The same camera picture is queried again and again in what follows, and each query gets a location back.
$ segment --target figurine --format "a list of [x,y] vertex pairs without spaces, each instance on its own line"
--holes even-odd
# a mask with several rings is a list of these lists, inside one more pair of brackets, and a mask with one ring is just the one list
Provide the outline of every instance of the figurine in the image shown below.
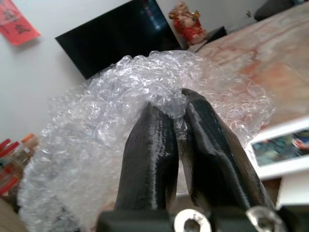
[[169,18],[173,19],[176,31],[181,34],[189,46],[207,39],[207,31],[202,28],[199,17],[199,12],[189,12],[188,6],[183,1],[179,2],[169,13]]

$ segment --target marble table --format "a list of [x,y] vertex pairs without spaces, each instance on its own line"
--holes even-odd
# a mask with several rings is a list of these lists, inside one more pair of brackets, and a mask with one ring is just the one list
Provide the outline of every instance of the marble table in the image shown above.
[[206,44],[198,54],[273,95],[276,111],[267,127],[309,115],[309,2]]

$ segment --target red bottle cap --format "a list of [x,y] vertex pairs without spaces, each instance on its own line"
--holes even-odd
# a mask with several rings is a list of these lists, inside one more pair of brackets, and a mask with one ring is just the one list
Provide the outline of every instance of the red bottle cap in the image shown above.
[[11,142],[10,139],[4,140],[4,141],[0,144],[0,151],[1,151],[2,149],[4,149],[10,142]]
[[8,147],[6,147],[5,149],[3,149],[0,152],[0,157],[6,156],[10,152],[12,152],[15,148],[17,148],[18,146],[19,146],[19,142],[12,143],[11,145],[9,145]]
[[17,177],[13,177],[7,185],[0,188],[0,195],[3,195],[7,191],[9,191],[15,184],[18,183],[18,180],[19,179]]

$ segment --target tv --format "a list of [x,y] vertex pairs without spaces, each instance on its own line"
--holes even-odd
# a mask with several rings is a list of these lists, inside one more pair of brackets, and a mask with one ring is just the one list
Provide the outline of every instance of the tv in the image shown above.
[[86,79],[125,55],[180,49],[155,0],[132,0],[56,40]]

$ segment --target plastic bottle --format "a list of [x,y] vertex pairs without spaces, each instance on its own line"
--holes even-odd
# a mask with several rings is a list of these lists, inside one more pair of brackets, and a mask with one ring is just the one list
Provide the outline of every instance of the plastic bottle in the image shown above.
[[34,148],[39,144],[38,138],[32,133],[28,134],[21,142],[23,146],[28,148],[32,153],[34,153]]
[[[0,152],[5,149],[9,144],[10,144],[11,140],[10,139],[6,139],[4,140],[1,144],[0,144]],[[3,160],[0,159],[0,168],[4,165]]]
[[24,160],[27,154],[23,152],[19,142],[15,142],[7,146],[0,152],[0,159],[3,166],[12,164],[14,166],[13,172],[18,178],[22,178],[24,166],[20,163]]
[[24,168],[29,163],[29,160],[29,152],[26,152],[24,149],[21,149],[14,155],[12,163],[14,164],[16,174],[19,178],[23,177]]
[[18,209],[16,202],[18,183],[19,178],[12,163],[7,163],[4,167],[0,168],[0,196],[14,210]]

